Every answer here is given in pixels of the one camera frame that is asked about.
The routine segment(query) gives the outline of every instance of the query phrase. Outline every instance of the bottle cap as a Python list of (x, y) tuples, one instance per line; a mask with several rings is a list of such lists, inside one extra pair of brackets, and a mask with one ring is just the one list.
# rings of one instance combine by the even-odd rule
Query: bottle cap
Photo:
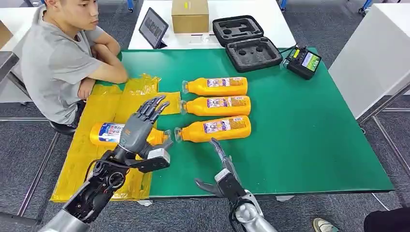
[(182, 93), (185, 93), (185, 94), (189, 93), (188, 81), (182, 81)]
[(175, 142), (179, 143), (182, 141), (182, 129), (181, 128), (175, 127), (174, 135), (175, 135)]
[(181, 108), (181, 114), (186, 115), (188, 113), (188, 111), (187, 111), (187, 102), (184, 101), (184, 100), (181, 100), (180, 104), (181, 104), (181, 107), (180, 107)]
[(167, 140), (171, 140), (171, 141), (172, 141), (172, 139), (171, 139), (171, 130), (166, 130), (166, 131), (164, 131), (164, 134), (163, 134), (163, 136), (162, 136), (162, 143), (164, 143), (164, 142), (167, 141)]

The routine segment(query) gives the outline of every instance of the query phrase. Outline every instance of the shoe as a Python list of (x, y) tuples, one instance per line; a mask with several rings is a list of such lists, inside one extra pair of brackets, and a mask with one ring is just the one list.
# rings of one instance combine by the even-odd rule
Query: shoe
[(339, 232), (339, 229), (336, 226), (319, 217), (313, 220), (313, 228), (316, 232)]

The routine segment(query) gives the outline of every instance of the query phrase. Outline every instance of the cardboard box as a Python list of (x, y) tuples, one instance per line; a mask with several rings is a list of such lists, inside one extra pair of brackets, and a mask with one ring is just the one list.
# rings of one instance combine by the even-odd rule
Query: cardboard box
[(207, 0), (172, 0), (174, 33), (209, 32)]
[(2, 48), (12, 37), (13, 37), (13, 34), (7, 29), (7, 27), (0, 20), (0, 48)]

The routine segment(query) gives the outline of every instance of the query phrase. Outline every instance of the wire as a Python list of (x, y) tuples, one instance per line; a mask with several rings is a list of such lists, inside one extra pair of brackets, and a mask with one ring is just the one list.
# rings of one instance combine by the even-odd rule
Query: wire
[(88, 168), (87, 168), (87, 171), (86, 171), (86, 176), (84, 176), (84, 181), (83, 181), (83, 183), (87, 180), (88, 172), (89, 172), (89, 170), (90, 170), (90, 168), (91, 168), (91, 165), (92, 165), (93, 163), (97, 162), (97, 161), (98, 161), (98, 159), (93, 160), (93, 161), (91, 161), (91, 163), (88, 165)]
[(239, 221), (236, 219), (236, 216), (234, 216), (235, 210), (236, 210), (239, 206), (241, 206), (241, 205), (243, 205), (243, 204), (245, 204), (245, 203), (253, 204), (253, 202), (250, 201), (250, 200), (248, 200), (248, 199), (242, 199), (242, 198), (238, 197), (238, 199), (236, 200), (236, 203), (234, 204), (234, 206), (232, 207), (231, 211), (229, 212), (229, 224), (231, 225), (232, 230), (233, 230), (234, 232), (237, 232), (237, 231), (238, 231), (238, 230), (236, 229), (235, 225), (234, 225), (234, 221), (236, 221), (237, 223), (239, 223), (239, 224), (241, 225), (243, 231), (246, 231), (246, 229), (245, 229), (245, 227), (242, 225), (242, 223), (239, 222)]
[(294, 48), (296, 48), (296, 46), (297, 46), (297, 43), (296, 43), (295, 45), (293, 45), (292, 47), (288, 47), (288, 48), (286, 48), (285, 50), (280, 51), (279, 54), (282, 54), (282, 53), (287, 52), (287, 51), (289, 51), (289, 50), (291, 50), (291, 49), (294, 49)]
[(372, 194), (373, 197), (376, 198), (376, 200), (383, 206), (383, 208), (385, 208), (387, 211), (390, 211), (390, 209), (387, 208), (387, 206), (385, 206), (385, 205), (383, 204), (383, 202), (381, 202), (381, 200), (379, 200), (379, 198), (376, 197), (376, 195), (375, 195), (374, 193), (371, 193), (371, 194)]
[(121, 164), (116, 164), (116, 163), (108, 161), (108, 160), (96, 159), (96, 160), (91, 161), (91, 163), (88, 165), (88, 168), (87, 168), (87, 171), (86, 171), (86, 176), (84, 177), (83, 182), (85, 182), (87, 180), (89, 170), (90, 170), (92, 164), (95, 163), (95, 162), (107, 163), (107, 164), (111, 164), (111, 165), (119, 167), (119, 168), (128, 168), (128, 169), (131, 168), (131, 166), (128, 166), (128, 165), (121, 165)]

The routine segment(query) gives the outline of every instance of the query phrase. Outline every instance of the person's leg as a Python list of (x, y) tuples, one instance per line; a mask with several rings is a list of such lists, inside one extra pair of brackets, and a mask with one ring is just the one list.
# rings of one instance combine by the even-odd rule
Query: person's leg
[(363, 226), (365, 232), (408, 232), (410, 208), (372, 212), (366, 216)]
[(315, 232), (338, 232), (339, 229), (332, 225), (330, 222), (323, 220), (319, 217), (313, 220), (313, 228)]
[(86, 102), (81, 100), (77, 102), (77, 112), (75, 112), (75, 119), (74, 122), (72, 122), (69, 126), (77, 128), (78, 123), (80, 122), (80, 117), (83, 114), (84, 108), (86, 106)]

